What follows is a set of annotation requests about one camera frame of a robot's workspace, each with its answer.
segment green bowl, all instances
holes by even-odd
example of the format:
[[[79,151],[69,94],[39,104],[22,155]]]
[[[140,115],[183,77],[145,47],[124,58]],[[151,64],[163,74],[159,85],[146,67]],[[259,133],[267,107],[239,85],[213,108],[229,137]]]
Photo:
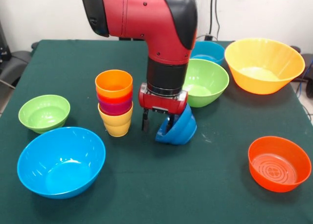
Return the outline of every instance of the green bowl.
[[[228,73],[220,65],[203,59],[190,59],[182,88],[188,91],[189,105],[201,108],[216,100],[228,84]]]
[[[69,102],[58,95],[42,95],[26,102],[19,111],[19,120],[38,134],[62,127],[70,111]]]

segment stacked cups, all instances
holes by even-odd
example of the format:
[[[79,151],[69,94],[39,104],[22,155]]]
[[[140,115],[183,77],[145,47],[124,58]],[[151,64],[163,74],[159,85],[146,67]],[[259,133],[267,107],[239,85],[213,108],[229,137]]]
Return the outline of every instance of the stacked cups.
[[[98,110],[108,133],[127,134],[133,114],[133,78],[122,70],[101,72],[95,79]]]

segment plastic bowl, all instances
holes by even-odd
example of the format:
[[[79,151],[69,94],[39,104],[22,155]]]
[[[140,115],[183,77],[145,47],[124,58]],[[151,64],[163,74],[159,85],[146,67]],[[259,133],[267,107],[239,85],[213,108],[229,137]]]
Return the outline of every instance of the plastic bowl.
[[[100,109],[104,114],[107,115],[122,115],[130,110],[132,107],[133,97],[129,98],[123,103],[110,104],[99,100]]]
[[[273,192],[288,192],[303,183],[311,173],[308,155],[297,144],[275,136],[255,140],[248,152],[254,180]]]
[[[191,107],[201,108],[216,100],[229,84],[229,76],[220,65],[201,59],[191,59],[183,89],[188,91]]]
[[[30,191],[51,199],[66,199],[90,187],[105,157],[105,146],[95,133],[64,127],[31,141],[20,155],[17,171]]]
[[[173,145],[184,145],[190,141],[197,130],[197,124],[187,104],[180,116],[176,116],[172,128],[166,132],[169,118],[166,118],[156,134],[156,141]]]
[[[19,111],[19,120],[27,128],[42,134],[62,127],[69,115],[69,102],[58,95],[42,95],[26,102]]]
[[[225,59],[237,85],[256,94],[279,91],[305,67],[295,49],[269,39],[233,42],[226,48]]]
[[[224,53],[224,47],[215,42],[199,41],[195,43],[190,57],[192,59],[212,61],[221,65],[224,60]]]
[[[97,98],[99,100],[106,102],[106,103],[110,103],[110,104],[123,103],[132,97],[133,97],[133,91],[131,91],[128,94],[126,94],[122,97],[119,97],[119,98],[107,98],[107,97],[103,97],[103,96],[97,94]]]
[[[101,72],[95,83],[97,93],[106,98],[120,98],[133,91],[132,76],[122,70]]]

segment blue bowl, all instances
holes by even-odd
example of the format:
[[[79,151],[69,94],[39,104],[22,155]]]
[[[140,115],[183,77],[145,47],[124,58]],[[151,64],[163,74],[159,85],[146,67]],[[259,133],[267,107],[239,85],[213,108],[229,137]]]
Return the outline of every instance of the blue bowl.
[[[222,64],[224,60],[225,49],[223,46],[215,42],[196,42],[195,47],[191,52],[192,59],[204,59],[212,61],[219,65]]]
[[[89,188],[106,157],[95,133],[77,127],[48,131],[31,141],[18,161],[22,184],[38,195],[67,199]]]
[[[197,130],[197,124],[189,104],[180,116],[175,116],[174,124],[166,133],[169,118],[166,118],[156,134],[156,141],[173,145],[184,145],[190,141]]]

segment magenta cup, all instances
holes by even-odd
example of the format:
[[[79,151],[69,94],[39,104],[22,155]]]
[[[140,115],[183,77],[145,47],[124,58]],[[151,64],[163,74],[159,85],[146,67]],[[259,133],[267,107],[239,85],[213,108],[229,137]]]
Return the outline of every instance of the magenta cup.
[[[122,103],[107,103],[98,98],[100,110],[106,115],[122,115],[132,108],[133,97]]]

